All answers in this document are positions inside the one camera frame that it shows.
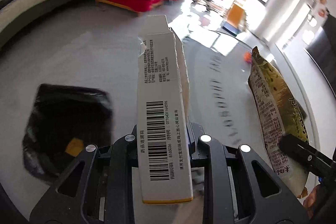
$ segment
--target black plastic bag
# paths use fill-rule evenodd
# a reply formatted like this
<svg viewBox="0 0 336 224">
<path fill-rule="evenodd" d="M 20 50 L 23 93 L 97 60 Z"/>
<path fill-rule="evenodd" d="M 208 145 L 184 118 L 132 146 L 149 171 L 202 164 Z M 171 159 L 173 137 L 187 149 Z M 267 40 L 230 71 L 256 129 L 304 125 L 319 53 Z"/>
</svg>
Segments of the black plastic bag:
<svg viewBox="0 0 336 224">
<path fill-rule="evenodd" d="M 110 145 L 111 128 L 112 109 L 106 92 L 41 84 L 22 141 L 24 166 L 33 176 L 52 184 L 76 156 L 66 152 L 69 144 L 77 142 L 82 148 Z"/>
</svg>

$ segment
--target television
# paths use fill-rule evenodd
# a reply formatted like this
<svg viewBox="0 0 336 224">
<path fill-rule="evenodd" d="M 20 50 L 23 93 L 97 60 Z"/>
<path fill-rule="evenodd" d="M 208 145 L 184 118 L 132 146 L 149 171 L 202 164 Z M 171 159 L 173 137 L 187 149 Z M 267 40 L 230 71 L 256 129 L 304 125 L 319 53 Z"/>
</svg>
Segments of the television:
<svg viewBox="0 0 336 224">
<path fill-rule="evenodd" d="M 336 93 L 336 18 L 329 15 L 305 49 Z"/>
</svg>

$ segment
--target triangular cutout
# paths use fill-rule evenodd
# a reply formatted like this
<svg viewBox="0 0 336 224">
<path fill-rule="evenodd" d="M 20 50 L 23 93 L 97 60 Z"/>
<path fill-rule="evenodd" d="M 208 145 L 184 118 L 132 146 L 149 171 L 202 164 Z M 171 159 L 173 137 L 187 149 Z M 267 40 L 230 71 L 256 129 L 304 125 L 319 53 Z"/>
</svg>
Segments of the triangular cutout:
<svg viewBox="0 0 336 224">
<path fill-rule="evenodd" d="M 57 189 L 58 193 L 74 198 L 77 193 L 85 162 L 81 161 Z"/>
<path fill-rule="evenodd" d="M 257 178 L 261 196 L 266 198 L 270 195 L 279 193 L 280 188 L 271 179 L 267 172 L 260 166 L 257 161 L 252 162 L 252 167 Z"/>
</svg>

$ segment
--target white cardboard box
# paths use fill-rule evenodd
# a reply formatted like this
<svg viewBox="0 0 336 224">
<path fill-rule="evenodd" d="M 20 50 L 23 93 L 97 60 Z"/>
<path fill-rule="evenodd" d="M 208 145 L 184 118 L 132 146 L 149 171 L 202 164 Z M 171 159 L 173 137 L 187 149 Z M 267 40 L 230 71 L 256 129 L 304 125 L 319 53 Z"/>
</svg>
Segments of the white cardboard box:
<svg viewBox="0 0 336 224">
<path fill-rule="evenodd" d="M 142 201 L 190 202 L 193 190 L 175 35 L 165 16 L 148 16 L 139 38 L 137 146 Z M 189 91 L 185 94 L 188 101 Z"/>
</svg>

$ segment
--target snack bag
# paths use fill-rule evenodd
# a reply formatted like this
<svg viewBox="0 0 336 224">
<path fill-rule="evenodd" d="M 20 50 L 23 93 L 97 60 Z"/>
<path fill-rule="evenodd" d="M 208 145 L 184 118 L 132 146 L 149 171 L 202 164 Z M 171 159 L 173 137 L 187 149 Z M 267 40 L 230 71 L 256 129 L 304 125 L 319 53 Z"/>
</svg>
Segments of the snack bag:
<svg viewBox="0 0 336 224">
<path fill-rule="evenodd" d="M 273 170 L 298 198 L 306 196 L 309 172 L 280 151 L 278 143 L 292 134 L 308 143 L 308 136 L 298 103 L 286 82 L 255 47 L 252 50 L 248 84 L 253 93 L 262 127 L 265 148 Z"/>
</svg>

